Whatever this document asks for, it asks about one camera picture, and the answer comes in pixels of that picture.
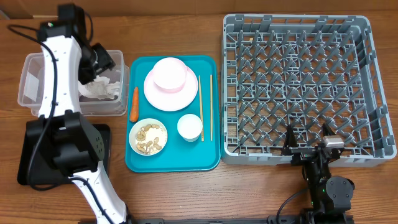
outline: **blue tray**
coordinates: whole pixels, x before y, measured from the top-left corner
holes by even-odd
[[[218,108],[218,85],[215,61],[205,55],[172,56],[182,60],[195,75],[200,75],[203,100],[205,141],[200,137],[195,142],[186,142],[177,131],[177,122],[185,114],[200,117],[199,91],[194,101],[186,108],[166,112],[154,108],[145,98],[144,80],[155,63],[163,57],[141,57],[135,60],[130,70],[129,104],[127,106],[126,165],[134,172],[173,172],[212,170],[220,162],[220,112]],[[210,75],[213,74],[213,140],[210,141]],[[129,121],[131,99],[135,86],[139,88],[139,119],[154,118],[162,122],[168,134],[166,146],[158,154],[142,156],[129,144],[129,133],[134,123]]]

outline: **white paper towel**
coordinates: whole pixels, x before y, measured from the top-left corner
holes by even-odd
[[[99,100],[103,99],[114,99],[115,96],[119,95],[120,82],[110,83],[108,77],[97,76],[94,81],[82,85],[78,82],[79,94],[87,98],[96,98]]]

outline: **clear plastic bin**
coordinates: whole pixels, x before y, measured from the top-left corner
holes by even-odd
[[[84,116],[121,116],[126,113],[129,93],[129,67],[125,66],[120,50],[108,50],[116,66],[100,74],[108,77],[110,83],[120,82],[121,88],[115,99],[92,99],[79,97],[81,113]],[[43,100],[44,59],[43,53],[29,54],[25,59],[19,82],[18,103],[28,107],[37,116]]]

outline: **brown cardboard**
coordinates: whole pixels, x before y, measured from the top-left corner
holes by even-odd
[[[0,10],[10,18],[26,19],[32,17],[25,11],[19,0],[0,0]]]
[[[395,0],[0,0],[0,9],[10,18],[55,16],[57,6],[68,2],[74,2],[93,17],[314,11],[356,14],[355,11],[398,9]]]

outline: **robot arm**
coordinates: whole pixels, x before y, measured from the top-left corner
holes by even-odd
[[[329,162],[339,159],[344,150],[344,141],[327,124],[323,124],[324,137],[315,148],[299,148],[292,127],[287,127],[283,155],[292,156],[293,166],[303,167],[303,178],[307,181],[313,208],[304,208],[299,223],[351,224],[352,217],[345,212],[351,209],[354,183],[340,176],[332,176]]]
[[[49,167],[59,170],[81,190],[97,223],[128,223],[131,219],[127,207],[117,196],[104,169],[102,137],[82,116],[78,96],[78,82],[84,85],[93,81],[97,74],[113,68],[115,63],[100,44],[90,46],[85,13],[74,4],[59,6],[58,20],[41,23],[37,37],[55,56],[57,74],[50,53],[42,47],[44,95],[39,119],[27,123],[29,142],[37,142],[45,132],[38,152]],[[55,75],[57,104],[48,119],[53,106]]]

